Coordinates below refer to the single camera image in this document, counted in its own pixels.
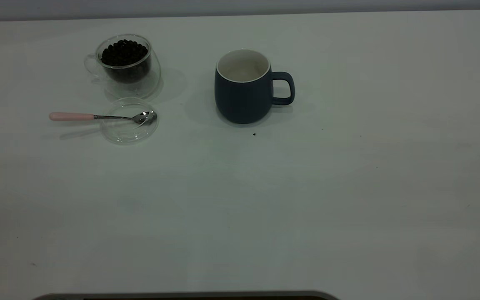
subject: mug rim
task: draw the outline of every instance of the mug rim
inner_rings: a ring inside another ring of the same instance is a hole
[[[251,51],[253,53],[258,53],[260,54],[262,57],[264,57],[266,59],[266,61],[268,62],[268,68],[266,69],[266,71],[261,75],[259,76],[258,78],[256,79],[253,79],[253,80],[247,80],[247,81],[236,81],[236,80],[231,80],[225,76],[223,76],[223,74],[221,74],[220,72],[220,69],[218,68],[218,64],[220,63],[220,61],[226,56],[228,55],[229,53],[234,53],[236,51]],[[230,82],[235,82],[235,83],[250,83],[250,82],[253,82],[253,81],[257,81],[261,78],[263,78],[266,74],[268,74],[268,72],[270,71],[270,68],[272,68],[272,64],[270,63],[270,60],[266,57],[266,55],[260,53],[259,51],[256,51],[256,50],[253,50],[253,49],[247,49],[247,48],[240,48],[240,49],[235,49],[235,50],[230,50],[229,52],[225,53],[224,55],[222,55],[222,57],[220,57],[220,59],[217,60],[216,62],[216,72],[221,76],[221,78],[225,79],[225,80],[228,80]]]
[[[125,65],[125,66],[110,66],[110,65],[106,65],[105,63],[103,63],[101,61],[101,59],[99,59],[99,49],[101,48],[101,46],[103,44],[105,44],[106,42],[108,42],[109,40],[113,40],[114,38],[118,38],[119,36],[136,36],[138,38],[141,38],[143,40],[145,40],[145,42],[149,45],[149,49],[147,51],[147,54],[142,57],[139,61],[137,62],[134,62],[134,63],[131,63],[130,65]],[[138,65],[139,63],[143,62],[144,60],[146,60],[150,55],[151,55],[151,51],[152,51],[152,47],[151,47],[151,42],[149,42],[149,40],[147,40],[145,37],[141,36],[141,35],[138,35],[138,34],[132,34],[132,33],[126,33],[126,34],[118,34],[118,35],[115,35],[115,36],[112,36],[110,38],[107,38],[106,40],[104,40],[103,42],[101,42],[99,44],[99,46],[97,46],[97,48],[95,49],[95,60],[103,67],[105,68],[109,68],[109,69],[126,69],[126,68],[130,68],[130,67],[134,67],[136,65]]]

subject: mug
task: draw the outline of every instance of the mug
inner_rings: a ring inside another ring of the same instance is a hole
[[[290,97],[274,97],[273,80],[288,82]],[[263,118],[273,104],[291,104],[295,86],[287,72],[272,72],[262,53],[239,49],[230,51],[216,64],[214,93],[216,106],[227,120],[247,124]]]
[[[126,66],[110,66],[101,61],[103,51],[110,45],[130,40],[144,46],[148,51],[144,57]],[[150,95],[160,80],[160,64],[151,47],[151,43],[143,36],[122,34],[103,41],[94,54],[87,55],[84,66],[105,89],[118,98],[140,97]]]

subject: dark blue mug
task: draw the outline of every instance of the dark blue mug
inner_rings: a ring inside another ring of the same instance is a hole
[[[274,97],[273,80],[288,82],[290,97]],[[270,61],[257,51],[234,50],[216,64],[214,97],[227,120],[253,123],[262,119],[273,104],[288,105],[294,101],[294,80],[287,72],[272,72]]]

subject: transparent lid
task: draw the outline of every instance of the transparent lid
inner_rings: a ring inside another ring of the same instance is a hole
[[[124,97],[112,103],[108,116],[124,116],[132,118],[149,112],[142,123],[132,120],[101,120],[101,133],[115,144],[133,144],[149,137],[158,126],[158,114],[152,106],[137,97]]]

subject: glass cup handle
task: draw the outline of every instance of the glass cup handle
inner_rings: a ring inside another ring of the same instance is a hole
[[[95,61],[95,55],[89,54],[84,58],[84,68],[96,78],[99,78],[98,63]]]

